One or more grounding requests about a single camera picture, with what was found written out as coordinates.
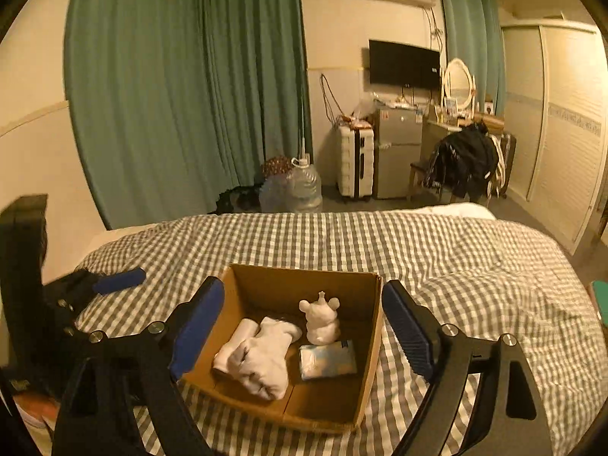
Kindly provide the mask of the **blue floral tissue pack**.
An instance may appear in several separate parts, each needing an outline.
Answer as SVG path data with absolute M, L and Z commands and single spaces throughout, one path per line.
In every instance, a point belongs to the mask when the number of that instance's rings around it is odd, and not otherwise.
M 300 375 L 303 381 L 335 378 L 358 372 L 352 341 L 299 348 Z

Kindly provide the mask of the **white towel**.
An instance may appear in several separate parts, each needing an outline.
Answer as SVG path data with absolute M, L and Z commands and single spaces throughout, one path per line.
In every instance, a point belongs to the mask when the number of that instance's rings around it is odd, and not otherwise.
M 229 373 L 229 357 L 245 340 L 253 338 L 258 330 L 259 324 L 257 324 L 255 320 L 243 318 L 231 335 L 229 341 L 223 344 L 214 356 L 212 368 L 223 374 Z

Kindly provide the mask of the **grey checkered bed quilt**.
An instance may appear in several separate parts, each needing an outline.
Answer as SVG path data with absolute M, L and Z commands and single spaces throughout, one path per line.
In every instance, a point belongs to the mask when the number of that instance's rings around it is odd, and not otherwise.
M 133 267 L 133 291 L 95 299 L 81 331 L 137 334 L 166 319 L 208 275 L 229 264 L 370 272 L 400 280 L 442 323 L 469 337 L 514 334 L 548 419 L 553 455 L 579 443 L 607 398 L 607 349 L 583 283 L 546 235 L 500 219 L 409 211 L 200 215 L 159 223 L 87 255 L 78 268 Z M 342 437 L 298 432 L 215 402 L 182 384 L 203 437 L 227 455 L 389 455 L 426 391 L 385 322 L 362 425 Z

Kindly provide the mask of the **brown cardboard box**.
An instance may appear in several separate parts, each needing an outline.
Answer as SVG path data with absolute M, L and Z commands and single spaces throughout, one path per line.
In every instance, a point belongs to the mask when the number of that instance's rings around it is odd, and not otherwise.
M 331 272 L 231 264 L 223 272 L 223 309 L 184 381 L 230 408 L 279 426 L 319 433 L 355 430 L 364 418 L 376 369 L 382 330 L 381 279 L 374 273 Z M 304 380 L 300 349 L 305 338 L 288 347 L 288 389 L 280 401 L 264 401 L 237 380 L 212 366 L 239 322 L 282 319 L 306 326 L 299 302 L 320 296 L 339 299 L 337 316 L 343 341 L 352 343 L 356 373 Z

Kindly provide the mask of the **white bear figurine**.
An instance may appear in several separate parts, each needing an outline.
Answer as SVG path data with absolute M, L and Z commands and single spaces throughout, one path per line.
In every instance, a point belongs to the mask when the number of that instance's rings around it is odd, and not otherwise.
M 318 293 L 315 302 L 301 299 L 299 310 L 306 319 L 306 338 L 314 346 L 324 346 L 338 341 L 340 322 L 337 310 L 340 307 L 338 298 L 326 299 L 323 291 Z

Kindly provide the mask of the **teal slipper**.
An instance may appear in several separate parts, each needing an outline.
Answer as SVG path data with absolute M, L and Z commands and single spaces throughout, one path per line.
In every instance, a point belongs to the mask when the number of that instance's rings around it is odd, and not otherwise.
M 608 326 L 608 283 L 595 280 L 591 284 L 591 297 L 595 312 L 604 326 Z

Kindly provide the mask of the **chair with black clothes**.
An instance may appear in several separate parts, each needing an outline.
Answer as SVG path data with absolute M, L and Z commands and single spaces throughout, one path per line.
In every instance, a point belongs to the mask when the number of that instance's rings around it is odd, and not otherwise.
M 469 198 L 478 203 L 503 196 L 507 186 L 507 161 L 502 140 L 485 122 L 472 122 L 439 140 L 430 156 L 410 164 L 408 196 L 419 188 L 443 190 L 451 200 Z

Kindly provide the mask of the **brown patterned bag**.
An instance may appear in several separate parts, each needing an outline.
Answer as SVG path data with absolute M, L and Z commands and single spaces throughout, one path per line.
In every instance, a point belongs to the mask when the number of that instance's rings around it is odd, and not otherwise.
M 287 174 L 292 168 L 294 168 L 294 165 L 291 162 L 291 158 L 279 155 L 265 161 L 262 165 L 262 174 L 265 178 L 269 178 L 271 176 Z

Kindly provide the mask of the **large green curtain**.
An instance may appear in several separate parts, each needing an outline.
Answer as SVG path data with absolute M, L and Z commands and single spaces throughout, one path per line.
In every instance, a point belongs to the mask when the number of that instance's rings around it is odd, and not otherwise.
M 64 81 L 107 228 L 210 213 L 311 146 L 301 0 L 70 0 Z

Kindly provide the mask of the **white suitcase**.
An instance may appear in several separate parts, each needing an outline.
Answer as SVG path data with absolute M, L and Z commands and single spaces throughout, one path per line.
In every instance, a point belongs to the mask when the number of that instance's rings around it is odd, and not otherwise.
M 337 185 L 341 196 L 363 199 L 373 192 L 374 131 L 369 122 L 337 128 Z

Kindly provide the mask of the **silver mini fridge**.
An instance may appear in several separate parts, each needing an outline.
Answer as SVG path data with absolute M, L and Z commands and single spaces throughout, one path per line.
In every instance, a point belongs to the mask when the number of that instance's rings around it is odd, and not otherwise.
M 374 196 L 403 199 L 411 164 L 420 159 L 423 115 L 415 109 L 379 106 L 374 116 Z

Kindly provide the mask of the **white dressing table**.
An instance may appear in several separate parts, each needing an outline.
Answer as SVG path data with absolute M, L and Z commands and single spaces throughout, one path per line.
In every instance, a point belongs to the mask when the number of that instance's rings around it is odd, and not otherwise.
M 488 129 L 488 134 L 501 139 L 504 134 L 504 126 L 500 123 L 479 121 Z M 431 119 L 425 119 L 423 130 L 421 131 L 421 147 L 420 161 L 425 161 L 431 157 L 437 143 L 451 133 L 460 132 L 462 126 L 450 126 L 444 122 L 435 122 Z

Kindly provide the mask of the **white oval mirror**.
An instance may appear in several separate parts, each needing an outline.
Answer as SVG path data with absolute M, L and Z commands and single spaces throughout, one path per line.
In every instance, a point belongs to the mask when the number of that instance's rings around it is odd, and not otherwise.
M 475 77 L 468 66 L 460 58 L 450 60 L 442 75 L 442 106 L 461 113 L 474 106 L 475 96 Z

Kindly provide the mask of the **white wardrobe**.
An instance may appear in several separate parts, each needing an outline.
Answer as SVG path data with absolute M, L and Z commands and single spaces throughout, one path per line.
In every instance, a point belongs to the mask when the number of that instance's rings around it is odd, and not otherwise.
M 523 20 L 502 28 L 505 127 L 516 139 L 508 195 L 575 252 L 607 158 L 607 59 L 595 26 Z

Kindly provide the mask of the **black wall television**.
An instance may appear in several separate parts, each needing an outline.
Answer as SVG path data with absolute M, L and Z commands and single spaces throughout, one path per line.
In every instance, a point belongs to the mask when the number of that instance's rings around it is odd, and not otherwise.
M 440 89 L 440 52 L 390 41 L 369 41 L 371 84 L 404 89 Z

